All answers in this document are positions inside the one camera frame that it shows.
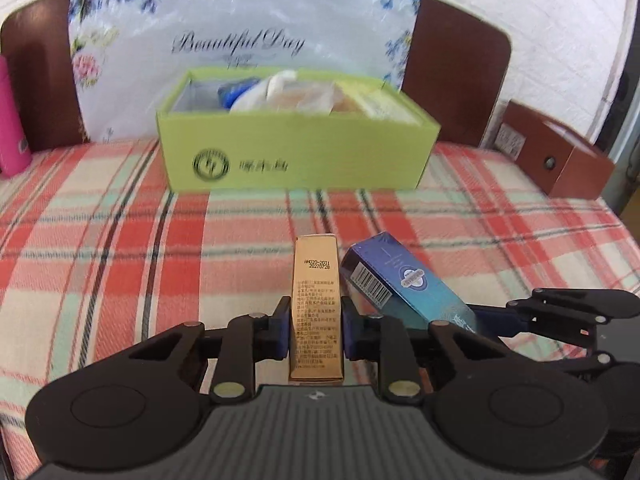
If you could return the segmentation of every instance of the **white brick wall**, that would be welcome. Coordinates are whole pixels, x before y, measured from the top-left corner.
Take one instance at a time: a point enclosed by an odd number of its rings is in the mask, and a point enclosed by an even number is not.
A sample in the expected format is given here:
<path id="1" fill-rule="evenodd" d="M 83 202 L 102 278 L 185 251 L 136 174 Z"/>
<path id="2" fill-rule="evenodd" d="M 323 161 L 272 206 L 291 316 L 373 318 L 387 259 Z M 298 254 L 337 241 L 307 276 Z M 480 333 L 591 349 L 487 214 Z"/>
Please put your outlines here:
<path id="1" fill-rule="evenodd" d="M 30 1 L 0 0 L 0 20 Z M 516 98 L 595 139 L 618 86 L 637 0 L 447 1 L 511 38 L 513 53 L 490 133 L 504 104 Z"/>

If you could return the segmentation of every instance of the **orange box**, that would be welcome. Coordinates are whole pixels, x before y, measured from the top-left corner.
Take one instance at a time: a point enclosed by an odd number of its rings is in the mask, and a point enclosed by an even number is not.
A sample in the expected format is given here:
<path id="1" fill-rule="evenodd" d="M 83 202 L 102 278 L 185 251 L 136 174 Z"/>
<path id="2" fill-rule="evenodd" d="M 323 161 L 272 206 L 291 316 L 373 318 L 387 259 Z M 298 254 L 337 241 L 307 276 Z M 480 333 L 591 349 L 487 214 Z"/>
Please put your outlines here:
<path id="1" fill-rule="evenodd" d="M 289 378 L 343 380 L 338 243 L 334 235 L 296 239 L 291 322 Z"/>

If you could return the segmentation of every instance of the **reddish-brown box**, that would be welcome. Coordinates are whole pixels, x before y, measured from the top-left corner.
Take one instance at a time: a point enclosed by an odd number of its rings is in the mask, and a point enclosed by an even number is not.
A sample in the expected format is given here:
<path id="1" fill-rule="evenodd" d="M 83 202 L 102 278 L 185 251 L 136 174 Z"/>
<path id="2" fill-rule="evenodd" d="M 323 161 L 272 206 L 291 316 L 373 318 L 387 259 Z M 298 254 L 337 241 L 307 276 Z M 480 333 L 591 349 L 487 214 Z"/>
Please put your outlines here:
<path id="1" fill-rule="evenodd" d="M 510 101 L 495 147 L 552 198 L 595 199 L 614 164 L 566 124 Z"/>

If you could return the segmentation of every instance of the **floral plastic sheet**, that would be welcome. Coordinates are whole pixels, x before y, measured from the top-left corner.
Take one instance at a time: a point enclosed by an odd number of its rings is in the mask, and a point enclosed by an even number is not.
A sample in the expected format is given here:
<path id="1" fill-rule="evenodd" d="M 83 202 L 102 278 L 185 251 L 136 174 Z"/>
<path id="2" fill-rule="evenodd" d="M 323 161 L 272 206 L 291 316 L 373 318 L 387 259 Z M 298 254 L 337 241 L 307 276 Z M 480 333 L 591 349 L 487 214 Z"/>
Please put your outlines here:
<path id="1" fill-rule="evenodd" d="M 88 136 L 156 134 L 156 110 L 196 66 L 278 66 L 400 86 L 419 0 L 71 0 Z"/>

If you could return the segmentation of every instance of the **pink bottle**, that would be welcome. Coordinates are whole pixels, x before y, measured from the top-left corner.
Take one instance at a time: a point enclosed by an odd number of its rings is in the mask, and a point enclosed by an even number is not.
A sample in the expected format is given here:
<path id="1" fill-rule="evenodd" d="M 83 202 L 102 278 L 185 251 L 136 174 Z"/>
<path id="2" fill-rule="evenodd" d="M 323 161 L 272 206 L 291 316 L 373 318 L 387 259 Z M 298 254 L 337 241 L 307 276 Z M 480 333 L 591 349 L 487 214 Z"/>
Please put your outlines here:
<path id="1" fill-rule="evenodd" d="M 15 108 L 9 67 L 0 56 L 0 170 L 3 176 L 14 176 L 30 164 L 31 152 Z"/>

